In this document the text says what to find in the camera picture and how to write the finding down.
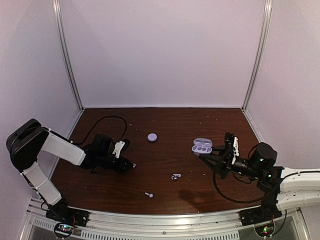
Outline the grey-purple earbud charging case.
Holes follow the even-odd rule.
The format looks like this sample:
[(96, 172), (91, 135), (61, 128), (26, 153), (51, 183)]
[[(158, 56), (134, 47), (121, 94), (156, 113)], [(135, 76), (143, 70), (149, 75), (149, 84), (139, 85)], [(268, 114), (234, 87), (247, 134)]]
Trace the grey-purple earbud charging case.
[(212, 152), (213, 142), (208, 138), (195, 138), (191, 148), (194, 154), (210, 154)]

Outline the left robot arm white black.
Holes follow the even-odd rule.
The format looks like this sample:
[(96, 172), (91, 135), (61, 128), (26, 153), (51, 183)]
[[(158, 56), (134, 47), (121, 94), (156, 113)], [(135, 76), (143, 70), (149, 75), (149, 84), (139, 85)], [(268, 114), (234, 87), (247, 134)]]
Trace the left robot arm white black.
[(114, 141), (106, 134), (97, 133), (91, 143), (83, 146), (43, 126), (34, 118), (11, 133), (5, 145), (12, 165), (61, 222), (69, 221), (72, 211), (47, 171), (43, 170), (41, 157), (64, 160), (90, 171), (102, 168), (124, 173), (136, 166), (122, 155), (130, 145), (126, 138)]

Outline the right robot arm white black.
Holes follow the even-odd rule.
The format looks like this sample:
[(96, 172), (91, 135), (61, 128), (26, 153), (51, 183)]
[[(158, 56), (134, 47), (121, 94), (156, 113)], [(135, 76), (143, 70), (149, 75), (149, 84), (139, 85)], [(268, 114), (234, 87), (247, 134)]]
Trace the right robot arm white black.
[(253, 199), (261, 202), (256, 210), (259, 220), (268, 220), (275, 212), (291, 208), (309, 207), (320, 203), (320, 170), (294, 169), (276, 166), (277, 152), (260, 142), (253, 147), (252, 155), (240, 157), (237, 143), (208, 147), (194, 145), (192, 151), (213, 172), (225, 179), (229, 173), (256, 181), (264, 196)]

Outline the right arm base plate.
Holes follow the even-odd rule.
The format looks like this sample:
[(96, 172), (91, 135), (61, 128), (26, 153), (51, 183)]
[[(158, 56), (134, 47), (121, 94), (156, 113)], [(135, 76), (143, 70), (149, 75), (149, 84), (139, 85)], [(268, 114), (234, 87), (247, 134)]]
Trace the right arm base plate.
[(282, 212), (279, 211), (277, 208), (267, 209), (261, 206), (241, 210), (239, 212), (240, 221), (243, 227), (249, 225), (256, 225), (263, 222), (269, 222), (281, 216)]

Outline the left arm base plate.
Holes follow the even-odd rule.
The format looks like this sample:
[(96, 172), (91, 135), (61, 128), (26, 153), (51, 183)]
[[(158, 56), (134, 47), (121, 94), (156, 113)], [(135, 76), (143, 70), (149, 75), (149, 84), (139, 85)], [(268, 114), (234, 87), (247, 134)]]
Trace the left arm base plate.
[(70, 207), (51, 208), (47, 210), (45, 217), (71, 226), (86, 227), (89, 212)]

